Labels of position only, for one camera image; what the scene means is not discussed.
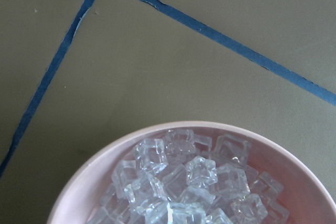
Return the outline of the pink bowl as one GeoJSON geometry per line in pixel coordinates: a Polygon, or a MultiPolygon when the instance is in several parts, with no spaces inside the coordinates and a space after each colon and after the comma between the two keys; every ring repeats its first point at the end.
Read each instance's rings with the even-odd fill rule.
{"type": "Polygon", "coordinates": [[[58,196],[48,223],[86,223],[107,188],[114,167],[145,137],[159,137],[166,130],[193,129],[214,140],[231,133],[251,141],[249,164],[270,173],[284,186],[279,200],[290,211],[289,223],[335,223],[335,202],[315,174],[299,159],[271,140],[236,126],[206,121],[180,121],[154,125],[115,140],[72,176],[58,196]]]}

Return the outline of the pile of clear ice cubes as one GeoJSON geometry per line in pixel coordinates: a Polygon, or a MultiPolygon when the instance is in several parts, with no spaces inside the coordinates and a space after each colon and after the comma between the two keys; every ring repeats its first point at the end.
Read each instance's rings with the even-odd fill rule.
{"type": "Polygon", "coordinates": [[[120,160],[89,223],[286,223],[283,185],[247,161],[251,143],[191,129],[145,138],[120,160]]]}

